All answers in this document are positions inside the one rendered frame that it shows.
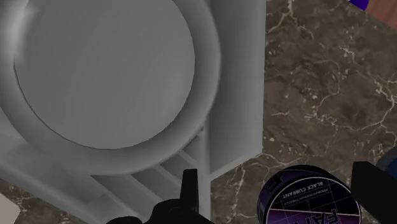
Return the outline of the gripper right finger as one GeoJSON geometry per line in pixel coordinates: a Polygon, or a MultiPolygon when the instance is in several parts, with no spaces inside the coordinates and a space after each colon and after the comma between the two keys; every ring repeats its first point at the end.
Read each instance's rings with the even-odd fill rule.
{"type": "Polygon", "coordinates": [[[354,162],[351,194],[381,224],[397,224],[397,178],[367,161],[354,162]]]}

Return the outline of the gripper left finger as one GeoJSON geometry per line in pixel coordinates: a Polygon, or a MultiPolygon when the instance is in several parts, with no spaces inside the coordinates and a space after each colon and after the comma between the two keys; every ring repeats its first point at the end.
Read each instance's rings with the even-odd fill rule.
{"type": "Polygon", "coordinates": [[[178,199],[154,206],[149,220],[143,223],[135,216],[114,218],[106,224],[199,224],[199,185],[196,169],[185,169],[178,199]]]}

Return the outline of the dark blue object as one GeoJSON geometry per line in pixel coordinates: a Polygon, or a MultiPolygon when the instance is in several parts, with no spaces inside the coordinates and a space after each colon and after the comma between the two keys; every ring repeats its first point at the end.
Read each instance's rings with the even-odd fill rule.
{"type": "Polygon", "coordinates": [[[376,166],[397,179],[397,146],[391,148],[381,156],[376,166]]]}

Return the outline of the black and purple round tin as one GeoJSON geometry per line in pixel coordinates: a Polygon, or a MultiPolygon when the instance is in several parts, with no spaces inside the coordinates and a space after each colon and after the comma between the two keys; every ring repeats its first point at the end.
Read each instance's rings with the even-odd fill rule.
{"type": "Polygon", "coordinates": [[[293,165],[269,178],[257,202],[259,224],[361,224],[350,188],[328,171],[293,165]]]}

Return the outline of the grey dish rack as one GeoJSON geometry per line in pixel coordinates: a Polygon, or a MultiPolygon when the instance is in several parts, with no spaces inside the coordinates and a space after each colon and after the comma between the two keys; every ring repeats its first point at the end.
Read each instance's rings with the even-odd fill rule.
{"type": "Polygon", "coordinates": [[[265,3],[206,0],[219,38],[221,64],[214,102],[187,145],[132,174],[96,176],[47,165],[15,144],[0,124],[0,178],[87,224],[135,216],[147,222],[159,202],[178,199],[183,171],[198,173],[199,224],[211,224],[211,181],[261,153],[265,3]]]}

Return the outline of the grey plate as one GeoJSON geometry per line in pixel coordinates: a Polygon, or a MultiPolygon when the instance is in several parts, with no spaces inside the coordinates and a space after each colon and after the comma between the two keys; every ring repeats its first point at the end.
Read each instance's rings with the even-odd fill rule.
{"type": "Polygon", "coordinates": [[[47,165],[167,160],[203,125],[220,64],[206,0],[0,0],[0,124],[47,165]]]}

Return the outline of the brown wooden object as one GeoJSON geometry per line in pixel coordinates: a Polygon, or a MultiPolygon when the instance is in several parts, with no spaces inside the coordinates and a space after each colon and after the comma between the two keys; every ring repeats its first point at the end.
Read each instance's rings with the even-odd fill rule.
{"type": "Polygon", "coordinates": [[[366,12],[397,30],[397,0],[369,0],[366,12]]]}

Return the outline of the pale flat object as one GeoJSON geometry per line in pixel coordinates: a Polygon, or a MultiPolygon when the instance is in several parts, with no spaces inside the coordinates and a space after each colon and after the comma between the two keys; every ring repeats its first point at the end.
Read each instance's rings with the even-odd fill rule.
{"type": "Polygon", "coordinates": [[[20,208],[0,193],[0,224],[14,224],[20,208]]]}

